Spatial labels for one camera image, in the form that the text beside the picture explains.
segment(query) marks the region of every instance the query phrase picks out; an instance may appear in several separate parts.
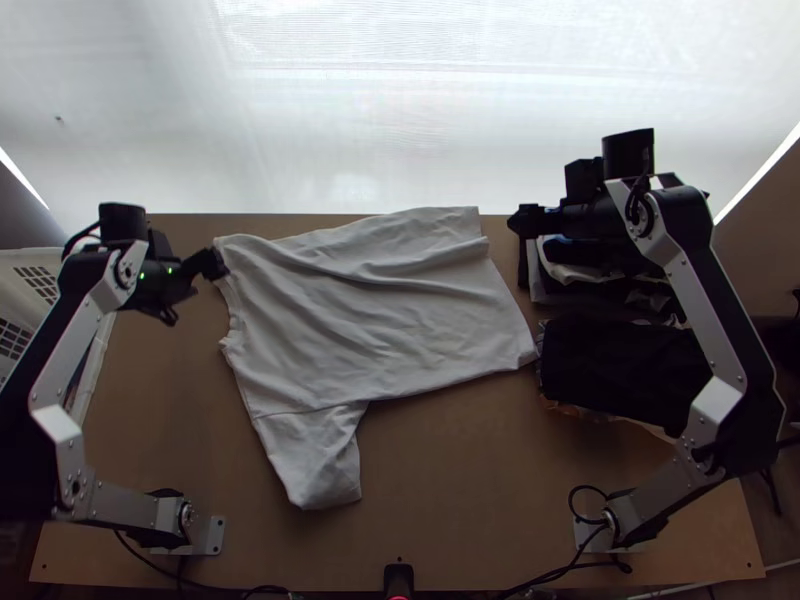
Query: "folded clothes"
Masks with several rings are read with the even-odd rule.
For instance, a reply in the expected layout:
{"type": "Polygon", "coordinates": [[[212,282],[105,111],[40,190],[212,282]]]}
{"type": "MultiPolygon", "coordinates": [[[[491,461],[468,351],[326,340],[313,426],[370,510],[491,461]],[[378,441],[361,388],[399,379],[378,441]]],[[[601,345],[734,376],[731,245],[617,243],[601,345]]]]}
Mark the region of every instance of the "folded clothes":
{"type": "Polygon", "coordinates": [[[656,425],[670,437],[711,369],[689,329],[570,314],[547,322],[540,348],[548,400],[656,425]]]}
{"type": "Polygon", "coordinates": [[[267,456],[301,508],[361,497],[367,404],[530,362],[533,339],[476,208],[421,208],[277,241],[214,240],[221,341],[267,456]]]}
{"type": "Polygon", "coordinates": [[[541,250],[547,241],[547,237],[523,240],[520,245],[518,285],[529,290],[534,303],[617,306],[640,314],[664,317],[676,314],[685,320],[683,309],[666,281],[554,263],[541,250]]]}

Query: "white plastic crate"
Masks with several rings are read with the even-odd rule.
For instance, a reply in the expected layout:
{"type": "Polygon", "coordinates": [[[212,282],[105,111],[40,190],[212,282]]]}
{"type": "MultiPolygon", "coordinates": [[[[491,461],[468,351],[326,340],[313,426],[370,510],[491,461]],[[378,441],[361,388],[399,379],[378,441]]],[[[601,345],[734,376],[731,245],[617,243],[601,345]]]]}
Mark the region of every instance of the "white plastic crate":
{"type": "MultiPolygon", "coordinates": [[[[0,387],[55,304],[60,270],[61,248],[0,250],[0,387]]],[[[101,322],[83,369],[65,394],[65,408],[79,424],[94,392],[113,322],[113,314],[101,322]]]]}

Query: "light strip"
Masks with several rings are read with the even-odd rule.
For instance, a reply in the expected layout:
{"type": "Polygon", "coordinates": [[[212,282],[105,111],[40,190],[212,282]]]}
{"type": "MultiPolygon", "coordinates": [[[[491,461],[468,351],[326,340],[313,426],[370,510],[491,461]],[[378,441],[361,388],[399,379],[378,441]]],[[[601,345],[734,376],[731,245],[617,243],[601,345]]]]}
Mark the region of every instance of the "light strip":
{"type": "Polygon", "coordinates": [[[17,179],[19,179],[22,185],[28,188],[28,191],[31,194],[33,194],[33,197],[42,203],[42,206],[44,206],[47,210],[50,210],[50,207],[47,206],[47,203],[44,200],[42,200],[42,197],[39,195],[39,193],[35,189],[33,189],[31,182],[28,181],[25,175],[22,174],[22,171],[19,170],[19,167],[17,167],[17,165],[14,164],[14,161],[11,160],[11,157],[8,154],[6,154],[5,150],[3,150],[2,147],[0,147],[0,163],[3,163],[6,166],[6,168],[9,171],[11,171],[12,175],[14,175],[17,179]]]}
{"type": "Polygon", "coordinates": [[[739,204],[742,198],[750,193],[750,190],[752,190],[755,185],[761,181],[761,178],[764,177],[764,175],[766,175],[772,169],[772,167],[775,166],[775,164],[783,157],[784,154],[786,154],[786,152],[788,152],[789,148],[794,145],[798,138],[800,138],[800,123],[794,126],[794,129],[789,132],[789,135],[787,135],[786,139],[780,143],[775,152],[772,153],[772,156],[767,159],[767,162],[761,165],[758,171],[756,171],[756,174],[750,178],[750,181],[744,184],[744,187],[739,190],[739,192],[731,199],[731,201],[728,202],[723,209],[717,213],[717,215],[714,217],[714,225],[719,225],[722,222],[722,219],[724,219],[725,216],[731,212],[731,210],[733,210],[734,206],[739,204]]]}

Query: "white backdrop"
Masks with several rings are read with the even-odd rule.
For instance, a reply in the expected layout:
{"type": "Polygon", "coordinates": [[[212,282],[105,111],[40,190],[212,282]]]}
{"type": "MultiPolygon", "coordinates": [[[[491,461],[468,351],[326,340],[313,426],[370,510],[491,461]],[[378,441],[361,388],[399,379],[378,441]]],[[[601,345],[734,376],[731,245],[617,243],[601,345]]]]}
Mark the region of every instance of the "white backdrop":
{"type": "Polygon", "coordinates": [[[714,212],[800,120],[796,0],[0,0],[0,146],[66,231],[556,204],[656,128],[714,212]]]}

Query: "black cable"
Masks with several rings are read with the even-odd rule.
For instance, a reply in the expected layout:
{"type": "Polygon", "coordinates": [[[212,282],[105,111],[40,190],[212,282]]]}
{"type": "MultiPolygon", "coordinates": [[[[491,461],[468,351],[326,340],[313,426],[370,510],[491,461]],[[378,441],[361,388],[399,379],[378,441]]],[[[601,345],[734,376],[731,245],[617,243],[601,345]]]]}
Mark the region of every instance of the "black cable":
{"type": "Polygon", "coordinates": [[[66,260],[67,256],[69,256],[69,253],[72,252],[72,248],[75,246],[75,244],[77,244],[81,240],[81,238],[85,238],[87,235],[89,235],[92,229],[94,229],[98,225],[100,225],[100,221],[96,221],[91,225],[89,225],[88,227],[84,227],[78,233],[69,238],[67,240],[67,243],[64,244],[63,252],[61,252],[61,262],[64,262],[64,260],[66,260]]]}
{"type": "Polygon", "coordinates": [[[642,155],[645,159],[644,171],[636,178],[636,181],[633,182],[628,192],[628,198],[625,200],[625,218],[634,225],[639,224],[639,214],[637,213],[637,209],[639,208],[639,187],[647,180],[650,174],[650,150],[645,148],[642,155]]]}
{"type": "Polygon", "coordinates": [[[772,469],[767,467],[766,469],[762,469],[759,471],[761,478],[764,480],[764,483],[767,484],[767,489],[769,490],[769,497],[772,500],[772,510],[775,511],[775,514],[779,517],[783,516],[783,508],[781,507],[781,500],[778,497],[778,489],[775,487],[775,480],[772,477],[772,469]]]}
{"type": "Polygon", "coordinates": [[[603,525],[603,524],[605,524],[605,522],[606,522],[605,519],[590,519],[590,518],[588,518],[588,517],[586,517],[584,515],[579,514],[578,511],[575,510],[575,506],[573,505],[573,500],[575,498],[575,494],[577,494],[578,492],[581,492],[583,490],[590,490],[592,492],[600,494],[603,497],[603,500],[606,500],[606,501],[608,500],[608,496],[600,488],[596,488],[593,485],[576,485],[574,488],[572,488],[569,491],[569,495],[567,496],[567,505],[569,506],[570,512],[575,517],[575,520],[577,522],[579,522],[579,523],[588,523],[589,525],[603,525]]]}
{"type": "MultiPolygon", "coordinates": [[[[117,536],[117,539],[122,544],[122,546],[125,548],[125,550],[127,550],[134,558],[136,558],[136,560],[143,562],[144,564],[146,564],[148,567],[150,567],[154,571],[158,571],[164,577],[169,577],[170,579],[173,579],[174,581],[178,582],[179,585],[181,585],[181,586],[182,585],[191,585],[191,586],[196,587],[198,589],[209,590],[209,591],[212,591],[212,592],[240,592],[241,591],[241,590],[237,590],[237,589],[234,589],[234,588],[224,588],[224,587],[218,587],[216,585],[207,585],[205,583],[199,583],[197,581],[193,581],[191,579],[187,579],[186,577],[183,577],[183,573],[181,572],[182,568],[181,568],[180,565],[178,566],[178,573],[179,574],[173,573],[172,571],[168,571],[167,569],[163,569],[163,568],[159,567],[157,564],[155,564],[153,562],[150,562],[144,556],[142,556],[136,550],[134,550],[133,547],[128,542],[125,541],[125,538],[122,537],[122,534],[120,534],[120,532],[118,530],[114,529],[114,535],[117,536]]],[[[285,587],[279,586],[279,585],[260,585],[258,587],[255,587],[255,588],[253,588],[251,590],[247,590],[246,592],[244,592],[242,594],[242,598],[243,599],[244,598],[249,598],[250,596],[252,596],[253,594],[258,593],[258,592],[273,593],[273,594],[285,594],[287,596],[290,593],[288,589],[286,589],[285,587]]]]}
{"type": "Polygon", "coordinates": [[[559,567],[558,569],[553,569],[552,571],[548,571],[547,573],[543,573],[538,577],[530,579],[524,583],[520,583],[519,585],[515,585],[513,588],[509,588],[503,592],[500,592],[500,594],[498,594],[494,598],[494,600],[506,600],[506,598],[510,598],[517,592],[521,592],[535,585],[543,585],[545,583],[551,583],[556,579],[563,577],[570,571],[574,571],[576,569],[588,569],[592,567],[617,567],[620,571],[622,571],[626,575],[632,573],[633,569],[631,568],[631,566],[622,562],[621,560],[619,560],[619,558],[615,558],[613,560],[608,560],[608,561],[598,561],[598,562],[578,564],[578,561],[580,560],[586,548],[589,546],[589,543],[597,535],[599,535],[601,531],[604,531],[608,528],[609,525],[604,524],[595,529],[594,531],[592,531],[592,533],[588,535],[588,537],[583,541],[583,543],[581,543],[581,545],[578,546],[578,551],[575,553],[575,556],[568,564],[564,565],[563,567],[559,567]]]}
{"type": "Polygon", "coordinates": [[[792,296],[794,296],[795,302],[797,302],[797,310],[794,311],[794,317],[792,317],[792,321],[796,321],[797,318],[800,317],[800,288],[793,289],[792,296]]]}
{"type": "Polygon", "coordinates": [[[253,594],[284,594],[289,595],[290,592],[286,588],[279,585],[259,585],[251,588],[242,594],[241,600],[247,600],[253,594]]]}

